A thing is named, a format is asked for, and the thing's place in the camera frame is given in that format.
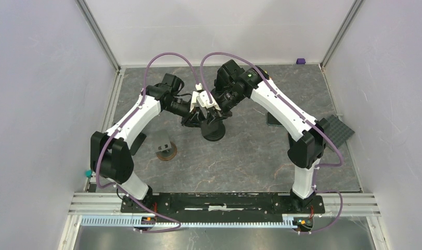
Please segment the grey stand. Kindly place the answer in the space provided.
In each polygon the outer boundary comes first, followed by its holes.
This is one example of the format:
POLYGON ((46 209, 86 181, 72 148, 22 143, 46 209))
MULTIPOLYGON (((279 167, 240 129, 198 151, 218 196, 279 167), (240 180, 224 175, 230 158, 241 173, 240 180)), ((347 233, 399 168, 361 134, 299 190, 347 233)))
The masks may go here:
POLYGON ((170 140, 167 130, 159 130, 152 137, 156 156, 161 161, 172 160, 177 154, 176 145, 170 140))

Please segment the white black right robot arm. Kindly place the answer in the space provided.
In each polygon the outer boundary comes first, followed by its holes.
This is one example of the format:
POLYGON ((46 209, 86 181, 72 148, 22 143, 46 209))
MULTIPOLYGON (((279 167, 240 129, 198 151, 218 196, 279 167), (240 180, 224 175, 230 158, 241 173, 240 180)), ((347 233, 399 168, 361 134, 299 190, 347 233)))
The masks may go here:
POLYGON ((260 67, 244 70, 234 60, 218 69, 212 94, 223 112, 249 98, 285 127, 289 140, 287 155, 295 165, 290 204, 298 213, 309 209, 315 196, 312 188, 315 165, 320 162, 326 147, 321 133, 329 128, 329 122, 317 120, 298 108, 260 67))

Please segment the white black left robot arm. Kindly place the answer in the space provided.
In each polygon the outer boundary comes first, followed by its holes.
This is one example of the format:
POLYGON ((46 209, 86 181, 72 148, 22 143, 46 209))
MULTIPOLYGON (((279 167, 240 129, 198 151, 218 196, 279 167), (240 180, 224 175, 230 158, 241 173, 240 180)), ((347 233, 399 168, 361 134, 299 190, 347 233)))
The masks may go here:
POLYGON ((143 89, 136 104, 116 124, 91 136, 91 170, 134 197, 133 204, 141 212, 150 211, 154 205, 150 186, 134 172, 133 156, 143 129, 162 111, 180 116, 186 126, 200 127, 205 120, 201 109, 215 104, 201 84, 197 84, 190 100, 183 100, 183 87, 179 77, 165 74, 162 82, 143 89))

